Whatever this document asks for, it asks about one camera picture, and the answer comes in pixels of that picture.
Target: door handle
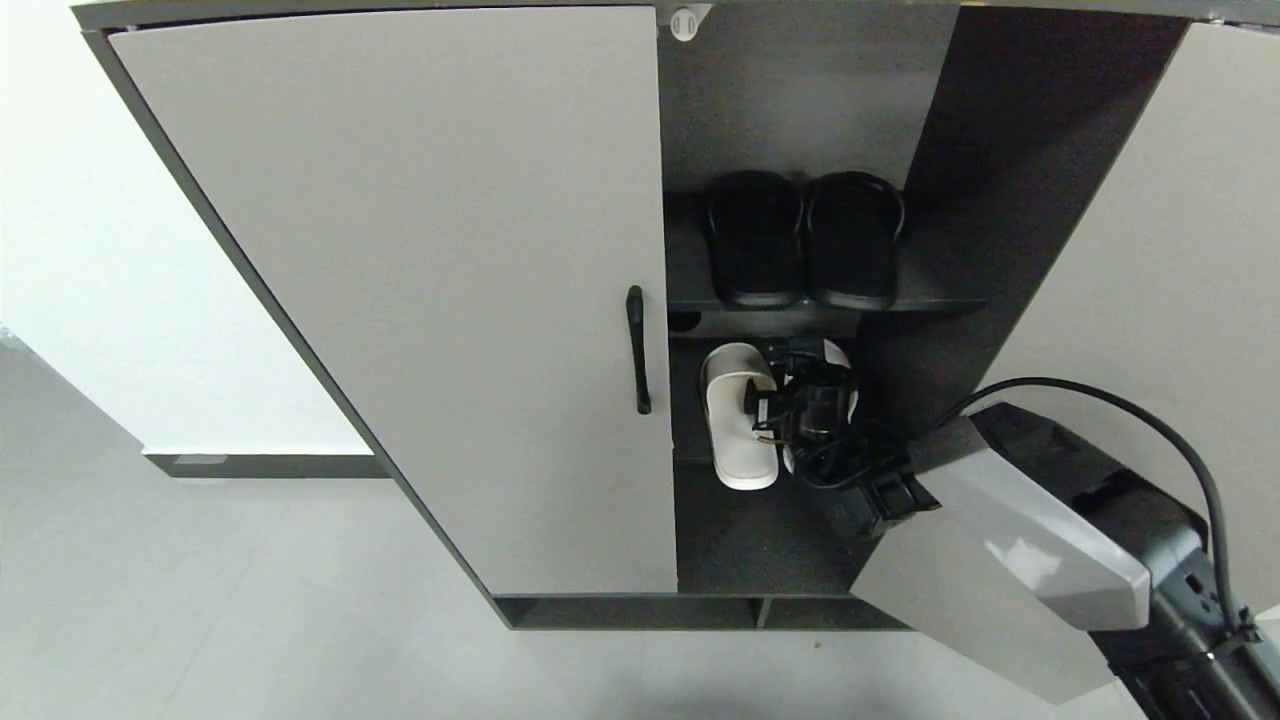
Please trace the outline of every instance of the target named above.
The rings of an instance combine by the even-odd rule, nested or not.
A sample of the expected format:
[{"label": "door handle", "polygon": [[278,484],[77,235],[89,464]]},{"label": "door handle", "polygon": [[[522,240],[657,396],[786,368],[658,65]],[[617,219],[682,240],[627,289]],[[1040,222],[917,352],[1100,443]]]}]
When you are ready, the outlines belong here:
[{"label": "door handle", "polygon": [[631,360],[636,366],[636,413],[648,415],[653,413],[653,402],[644,363],[644,293],[637,284],[627,291],[627,325],[631,328]]}]

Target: white slipper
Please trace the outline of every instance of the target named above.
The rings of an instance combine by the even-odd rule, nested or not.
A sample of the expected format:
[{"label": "white slipper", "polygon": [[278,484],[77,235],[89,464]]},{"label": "white slipper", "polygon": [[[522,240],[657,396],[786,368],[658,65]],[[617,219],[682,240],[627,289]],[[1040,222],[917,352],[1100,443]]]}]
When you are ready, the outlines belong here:
[{"label": "white slipper", "polygon": [[756,419],[742,409],[748,383],[777,389],[764,356],[745,342],[722,345],[703,361],[701,382],[716,475],[733,489],[772,486],[778,479],[777,448],[756,438],[751,430]]},{"label": "white slipper", "polygon": [[[822,341],[822,354],[823,354],[824,359],[827,360],[827,363],[831,363],[832,365],[844,365],[846,368],[852,368],[852,365],[849,363],[849,356],[845,355],[845,351],[841,350],[838,345],[836,345],[835,342],[831,342],[829,340],[823,340]],[[788,382],[791,382],[791,375],[787,375],[787,377],[782,378],[782,384],[786,384]],[[858,391],[856,389],[854,391],[854,396],[849,398],[849,416],[850,416],[850,419],[854,416],[854,410],[858,410]],[[786,466],[787,473],[795,473],[796,471],[795,455],[791,454],[791,448],[790,447],[783,447],[782,448],[782,465]]]}]

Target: black slipper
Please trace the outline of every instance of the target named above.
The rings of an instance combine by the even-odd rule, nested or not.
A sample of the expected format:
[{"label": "black slipper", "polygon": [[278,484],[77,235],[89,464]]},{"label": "black slipper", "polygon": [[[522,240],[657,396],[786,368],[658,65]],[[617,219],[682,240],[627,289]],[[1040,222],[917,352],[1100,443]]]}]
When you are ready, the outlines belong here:
[{"label": "black slipper", "polygon": [[708,190],[707,245],[721,300],[785,307],[804,297],[800,220],[804,200],[787,178],[742,170]]},{"label": "black slipper", "polygon": [[805,211],[809,295],[826,305],[884,310],[897,295],[902,195],[867,173],[837,173],[809,184]]}]

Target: black cable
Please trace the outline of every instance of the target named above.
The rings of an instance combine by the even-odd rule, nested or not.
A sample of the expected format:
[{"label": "black cable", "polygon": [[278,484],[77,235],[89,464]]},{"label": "black cable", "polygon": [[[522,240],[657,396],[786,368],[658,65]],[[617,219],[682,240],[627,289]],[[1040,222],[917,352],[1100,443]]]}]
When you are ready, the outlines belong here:
[{"label": "black cable", "polygon": [[1213,551],[1213,580],[1217,583],[1217,593],[1222,600],[1222,621],[1226,623],[1226,626],[1233,635],[1240,633],[1244,629],[1243,618],[1247,616],[1248,609],[1243,609],[1243,611],[1242,609],[1238,609],[1235,605],[1235,594],[1231,593],[1230,573],[1228,571],[1226,520],[1222,512],[1222,501],[1217,493],[1217,483],[1213,482],[1212,473],[1208,471],[1208,466],[1204,465],[1204,460],[1202,460],[1199,454],[1196,452],[1196,448],[1193,448],[1190,443],[1183,438],[1183,436],[1178,434],[1174,428],[1169,427],[1169,424],[1160,418],[1117,395],[1112,395],[1105,389],[1098,389],[1084,383],[1062,380],[1059,378],[1014,378],[987,386],[955,404],[946,411],[946,414],[933,423],[929,432],[932,433],[933,430],[937,430],[952,418],[964,413],[970,405],[984,397],[1011,387],[1025,386],[1068,389],[1101,400],[1142,420],[1153,430],[1160,433],[1161,437],[1172,443],[1175,448],[1178,448],[1178,452],[1187,460],[1187,464],[1192,466],[1192,471],[1196,473],[1196,479],[1199,482],[1201,489],[1204,492],[1204,505],[1208,507],[1210,544]]}]

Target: gray cabinet door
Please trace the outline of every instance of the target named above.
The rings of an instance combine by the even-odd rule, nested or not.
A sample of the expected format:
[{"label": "gray cabinet door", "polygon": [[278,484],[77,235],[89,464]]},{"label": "gray cabinet door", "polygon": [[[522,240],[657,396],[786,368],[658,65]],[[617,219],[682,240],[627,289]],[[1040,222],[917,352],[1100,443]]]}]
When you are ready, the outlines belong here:
[{"label": "gray cabinet door", "polygon": [[652,8],[526,8],[111,36],[495,594],[676,589],[654,27]]}]

